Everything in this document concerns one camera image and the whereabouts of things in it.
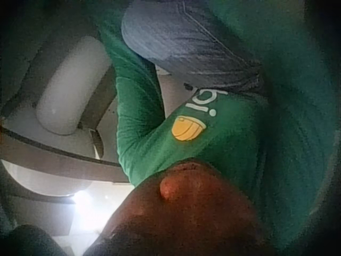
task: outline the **person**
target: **person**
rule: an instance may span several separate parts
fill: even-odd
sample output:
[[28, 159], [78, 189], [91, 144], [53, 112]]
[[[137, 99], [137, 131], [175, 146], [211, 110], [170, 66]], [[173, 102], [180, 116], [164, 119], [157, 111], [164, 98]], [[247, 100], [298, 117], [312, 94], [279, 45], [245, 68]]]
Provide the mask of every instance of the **person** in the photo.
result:
[[[266, 1], [87, 1], [116, 71], [119, 161], [136, 188], [86, 255], [273, 255], [324, 189], [337, 85]], [[154, 65], [198, 92], [164, 117]]]

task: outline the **white cylinder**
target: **white cylinder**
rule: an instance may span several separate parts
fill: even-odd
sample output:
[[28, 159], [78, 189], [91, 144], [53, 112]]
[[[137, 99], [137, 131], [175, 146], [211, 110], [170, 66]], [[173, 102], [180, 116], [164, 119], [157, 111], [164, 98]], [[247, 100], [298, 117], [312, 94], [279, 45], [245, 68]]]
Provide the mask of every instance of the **white cylinder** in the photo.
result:
[[72, 134], [111, 61], [100, 41], [85, 36], [70, 51], [49, 81], [36, 114], [47, 130]]

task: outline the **yellow logo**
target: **yellow logo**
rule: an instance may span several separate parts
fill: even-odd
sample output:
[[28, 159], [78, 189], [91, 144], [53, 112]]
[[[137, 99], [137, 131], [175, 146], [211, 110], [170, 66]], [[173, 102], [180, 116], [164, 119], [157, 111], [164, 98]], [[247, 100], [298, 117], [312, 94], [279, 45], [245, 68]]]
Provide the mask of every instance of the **yellow logo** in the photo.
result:
[[189, 141], [195, 139], [206, 125], [190, 116], [178, 116], [173, 124], [172, 134], [177, 140]]

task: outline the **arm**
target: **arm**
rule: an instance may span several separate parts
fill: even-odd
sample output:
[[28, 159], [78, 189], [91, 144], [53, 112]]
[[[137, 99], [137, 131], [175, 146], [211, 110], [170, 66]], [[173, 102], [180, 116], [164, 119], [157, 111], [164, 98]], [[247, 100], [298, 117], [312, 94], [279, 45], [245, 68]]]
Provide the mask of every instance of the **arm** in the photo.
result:
[[121, 21], [127, 2], [116, 1], [109, 6], [94, 2], [87, 6], [115, 67], [118, 97], [117, 148], [124, 170], [130, 158], [134, 157], [127, 152], [165, 120], [154, 65], [130, 50], [121, 35]]
[[273, 117], [260, 208], [273, 241], [283, 249], [303, 230], [327, 175], [338, 126], [337, 81], [303, 25], [269, 1], [208, 4], [260, 59], [271, 86]]

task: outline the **green shirt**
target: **green shirt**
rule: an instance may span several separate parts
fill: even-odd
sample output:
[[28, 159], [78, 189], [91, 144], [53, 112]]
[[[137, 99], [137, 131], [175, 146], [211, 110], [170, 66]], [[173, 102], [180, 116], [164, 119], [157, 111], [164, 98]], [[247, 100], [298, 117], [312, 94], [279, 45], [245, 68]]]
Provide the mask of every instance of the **green shirt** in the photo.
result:
[[251, 199], [275, 247], [285, 249], [314, 207], [338, 125], [337, 83], [306, 29], [265, 1], [209, 1], [261, 60], [270, 104], [201, 91], [165, 118], [153, 64], [121, 37], [126, 6], [88, 5], [116, 70], [117, 146], [129, 180], [137, 186], [188, 157], [207, 161]]

